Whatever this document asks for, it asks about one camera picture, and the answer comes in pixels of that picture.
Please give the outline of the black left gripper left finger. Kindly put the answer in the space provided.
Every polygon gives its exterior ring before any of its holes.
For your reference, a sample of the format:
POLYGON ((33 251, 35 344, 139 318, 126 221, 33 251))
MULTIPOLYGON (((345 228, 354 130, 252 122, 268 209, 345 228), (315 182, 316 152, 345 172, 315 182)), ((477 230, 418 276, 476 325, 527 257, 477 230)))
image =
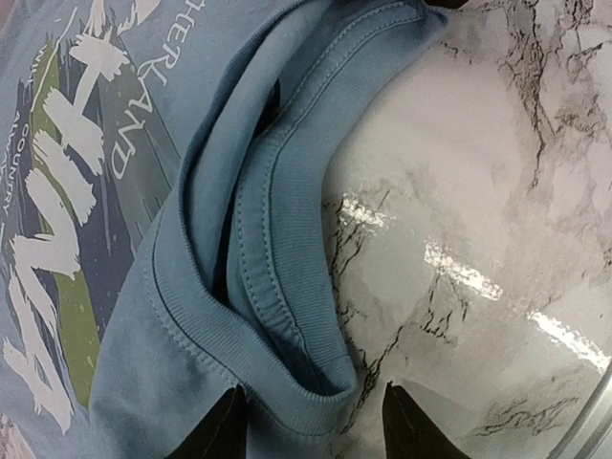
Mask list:
POLYGON ((170 453, 170 459, 244 459, 248 403, 241 385, 228 389, 170 453))

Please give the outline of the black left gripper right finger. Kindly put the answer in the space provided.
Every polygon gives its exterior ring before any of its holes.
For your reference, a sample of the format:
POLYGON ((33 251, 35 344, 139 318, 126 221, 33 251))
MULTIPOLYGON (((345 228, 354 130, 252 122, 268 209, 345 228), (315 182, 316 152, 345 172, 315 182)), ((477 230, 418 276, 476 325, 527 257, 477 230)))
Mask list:
POLYGON ((382 423, 386 458, 459 457, 459 449, 405 389, 392 382, 384 391, 382 423))

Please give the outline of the light blue printed t-shirt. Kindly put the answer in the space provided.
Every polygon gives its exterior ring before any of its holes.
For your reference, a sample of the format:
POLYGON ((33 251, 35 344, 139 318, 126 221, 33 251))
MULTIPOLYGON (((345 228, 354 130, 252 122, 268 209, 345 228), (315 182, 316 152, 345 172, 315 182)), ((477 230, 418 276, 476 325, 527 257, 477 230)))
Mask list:
POLYGON ((356 393, 328 163, 446 30, 430 1, 1 5, 1 454, 322 458, 356 393))

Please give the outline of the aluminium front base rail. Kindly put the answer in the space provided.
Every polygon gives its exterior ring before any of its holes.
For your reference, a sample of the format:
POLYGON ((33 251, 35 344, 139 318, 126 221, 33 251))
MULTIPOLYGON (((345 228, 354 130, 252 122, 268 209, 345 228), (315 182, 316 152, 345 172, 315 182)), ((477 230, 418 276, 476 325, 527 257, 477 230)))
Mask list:
POLYGON ((549 457, 611 457, 611 366, 549 457))

